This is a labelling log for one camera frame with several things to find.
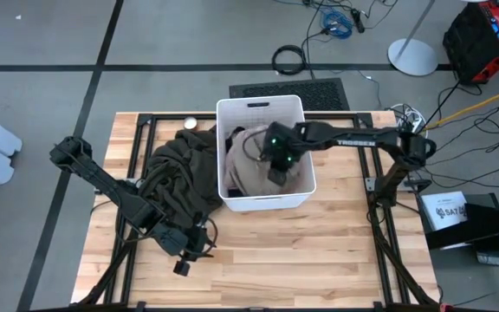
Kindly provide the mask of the white printed cardboard box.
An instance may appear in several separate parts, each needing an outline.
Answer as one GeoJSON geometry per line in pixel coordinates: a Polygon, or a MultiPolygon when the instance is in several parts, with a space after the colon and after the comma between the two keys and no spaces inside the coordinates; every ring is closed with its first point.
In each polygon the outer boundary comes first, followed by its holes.
{"type": "Polygon", "coordinates": [[[434,231],[466,221],[466,198],[462,192],[422,195],[424,212],[434,231]]]}

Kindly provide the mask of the black and red equipment case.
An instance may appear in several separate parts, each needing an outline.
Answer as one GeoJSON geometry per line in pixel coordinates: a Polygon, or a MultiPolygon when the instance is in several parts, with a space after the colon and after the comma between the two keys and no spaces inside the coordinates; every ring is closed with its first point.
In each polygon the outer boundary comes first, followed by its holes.
{"type": "Polygon", "coordinates": [[[463,85],[487,83],[499,72],[499,1],[467,3],[444,33],[443,46],[463,85]]]}

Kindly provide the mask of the white perforated laundry basket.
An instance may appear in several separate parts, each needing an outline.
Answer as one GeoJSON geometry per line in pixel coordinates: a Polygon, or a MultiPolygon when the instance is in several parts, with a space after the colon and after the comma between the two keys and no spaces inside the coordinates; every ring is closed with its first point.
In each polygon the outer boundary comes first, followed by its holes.
{"type": "Polygon", "coordinates": [[[223,99],[217,103],[217,187],[218,194],[232,211],[265,211],[291,209],[303,204],[314,193],[316,180],[312,156],[306,153],[298,162],[300,169],[294,184],[278,195],[240,196],[229,195],[226,179],[226,141],[237,127],[246,130],[267,126],[278,121],[292,127],[303,122],[301,99],[296,95],[223,99]]]}

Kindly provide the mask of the black power strip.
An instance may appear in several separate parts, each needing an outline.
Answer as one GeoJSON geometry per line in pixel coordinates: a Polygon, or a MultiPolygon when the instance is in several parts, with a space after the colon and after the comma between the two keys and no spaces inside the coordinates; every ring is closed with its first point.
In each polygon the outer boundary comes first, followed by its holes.
{"type": "Polygon", "coordinates": [[[351,9],[350,14],[353,19],[353,23],[355,28],[358,30],[359,33],[364,33],[365,32],[365,26],[362,22],[361,16],[365,14],[364,11],[362,10],[357,10],[357,9],[351,9]]]}

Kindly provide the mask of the grey floor lamp stand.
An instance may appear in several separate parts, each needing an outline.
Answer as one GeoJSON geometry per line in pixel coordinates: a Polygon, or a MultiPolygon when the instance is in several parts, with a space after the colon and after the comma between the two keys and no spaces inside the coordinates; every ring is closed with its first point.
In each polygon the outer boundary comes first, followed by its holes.
{"type": "Polygon", "coordinates": [[[392,42],[387,50],[388,60],[399,72],[410,76],[426,76],[437,69],[437,55],[427,43],[415,39],[415,35],[436,0],[429,0],[410,34],[392,42]]]}

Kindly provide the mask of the white power strip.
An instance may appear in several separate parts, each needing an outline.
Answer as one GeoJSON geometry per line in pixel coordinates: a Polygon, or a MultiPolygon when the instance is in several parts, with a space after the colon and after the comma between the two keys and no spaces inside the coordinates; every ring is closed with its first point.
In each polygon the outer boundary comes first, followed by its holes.
{"type": "Polygon", "coordinates": [[[395,104],[388,110],[394,112],[398,127],[408,132],[419,133],[420,129],[426,125],[426,118],[409,104],[395,104]]]}

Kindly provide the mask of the black metal rig frame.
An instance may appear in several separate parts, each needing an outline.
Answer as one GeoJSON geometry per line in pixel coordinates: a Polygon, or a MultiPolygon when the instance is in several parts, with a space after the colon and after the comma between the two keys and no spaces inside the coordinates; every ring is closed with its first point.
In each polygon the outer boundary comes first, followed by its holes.
{"type": "MultiPolygon", "coordinates": [[[[196,117],[198,129],[215,125],[212,113],[117,113],[102,165],[116,178],[138,178],[146,169],[146,149],[173,139],[184,115],[196,117]]],[[[118,268],[109,288],[111,302],[151,308],[370,308],[373,302],[403,297],[405,285],[388,260],[380,261],[366,219],[364,177],[387,173],[390,156],[371,149],[333,148],[312,156],[316,189],[301,206],[288,210],[233,212],[220,208],[213,257],[191,264],[188,277],[172,272],[176,257],[152,240],[118,268]]],[[[399,247],[405,267],[433,300],[439,290],[424,227],[411,193],[399,193],[396,205],[382,217],[383,234],[399,247]]],[[[116,207],[96,196],[81,264],[68,302],[87,296],[111,261],[116,207]]]]}

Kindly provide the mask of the beige cloth garment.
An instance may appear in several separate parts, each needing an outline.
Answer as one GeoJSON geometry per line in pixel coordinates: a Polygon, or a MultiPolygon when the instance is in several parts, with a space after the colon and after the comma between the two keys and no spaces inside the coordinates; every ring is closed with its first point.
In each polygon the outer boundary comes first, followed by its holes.
{"type": "Polygon", "coordinates": [[[260,161],[262,142],[267,130],[266,125],[245,129],[234,139],[233,147],[226,153],[224,161],[223,182],[233,178],[236,186],[244,196],[268,196],[292,192],[301,176],[301,163],[297,162],[288,170],[287,181],[279,186],[268,180],[270,163],[260,161]]]}

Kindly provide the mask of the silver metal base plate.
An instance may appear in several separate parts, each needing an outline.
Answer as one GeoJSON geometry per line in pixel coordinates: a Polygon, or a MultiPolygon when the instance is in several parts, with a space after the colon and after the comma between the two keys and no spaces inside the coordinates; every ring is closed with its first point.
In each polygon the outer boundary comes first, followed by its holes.
{"type": "Polygon", "coordinates": [[[381,192],[385,187],[385,178],[365,178],[365,187],[368,192],[381,192]]]}

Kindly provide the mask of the grey plastic bag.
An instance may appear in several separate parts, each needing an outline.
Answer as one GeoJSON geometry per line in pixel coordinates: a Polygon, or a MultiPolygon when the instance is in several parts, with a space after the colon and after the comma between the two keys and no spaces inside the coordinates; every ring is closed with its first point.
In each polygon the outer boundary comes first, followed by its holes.
{"type": "Polygon", "coordinates": [[[499,266],[499,250],[477,251],[476,258],[481,264],[499,266]]]}

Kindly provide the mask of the dark olive hooded sweatshirt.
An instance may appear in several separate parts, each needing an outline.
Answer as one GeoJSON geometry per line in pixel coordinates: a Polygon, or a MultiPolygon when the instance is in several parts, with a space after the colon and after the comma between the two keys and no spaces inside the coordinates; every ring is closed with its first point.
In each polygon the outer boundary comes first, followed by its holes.
{"type": "Polygon", "coordinates": [[[155,200],[168,221],[181,228],[218,209],[223,200],[217,187],[216,128],[179,130],[157,147],[138,194],[155,200]]]}

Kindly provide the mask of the black knit garment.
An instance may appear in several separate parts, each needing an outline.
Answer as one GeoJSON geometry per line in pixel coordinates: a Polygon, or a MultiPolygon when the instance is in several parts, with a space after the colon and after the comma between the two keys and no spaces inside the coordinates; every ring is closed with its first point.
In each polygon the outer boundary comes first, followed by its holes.
{"type": "MultiPolygon", "coordinates": [[[[230,149],[233,147],[234,139],[237,137],[237,135],[240,134],[244,130],[245,130],[244,127],[236,127],[233,130],[233,132],[230,134],[230,136],[225,141],[226,153],[229,153],[230,149]]],[[[228,183],[227,191],[228,191],[228,196],[230,198],[243,197],[242,191],[236,186],[233,178],[229,178],[229,179],[225,179],[225,180],[228,183]]]]}

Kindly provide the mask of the large black box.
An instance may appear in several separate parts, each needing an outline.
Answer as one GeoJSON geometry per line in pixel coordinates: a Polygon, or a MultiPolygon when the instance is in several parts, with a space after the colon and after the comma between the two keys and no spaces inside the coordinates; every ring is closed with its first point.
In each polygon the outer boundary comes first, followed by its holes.
{"type": "Polygon", "coordinates": [[[472,211],[485,211],[480,217],[472,217],[459,224],[433,231],[426,235],[431,249],[440,249],[450,245],[469,243],[486,237],[499,235],[499,211],[480,205],[465,205],[472,211]]]}

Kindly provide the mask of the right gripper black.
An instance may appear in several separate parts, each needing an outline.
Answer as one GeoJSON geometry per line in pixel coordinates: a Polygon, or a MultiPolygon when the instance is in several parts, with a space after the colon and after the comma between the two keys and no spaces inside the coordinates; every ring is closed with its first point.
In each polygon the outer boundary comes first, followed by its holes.
{"type": "Polygon", "coordinates": [[[295,127],[290,128],[279,122],[269,125],[262,142],[260,160],[268,161],[277,171],[286,172],[304,154],[300,133],[295,127]]]}

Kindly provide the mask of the black perforated floor mat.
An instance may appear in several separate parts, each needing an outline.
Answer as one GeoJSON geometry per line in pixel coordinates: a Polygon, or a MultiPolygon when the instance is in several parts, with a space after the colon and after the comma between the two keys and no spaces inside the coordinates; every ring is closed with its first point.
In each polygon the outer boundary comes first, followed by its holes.
{"type": "Polygon", "coordinates": [[[230,98],[297,95],[304,111],[349,111],[340,78],[229,86],[230,98]]]}

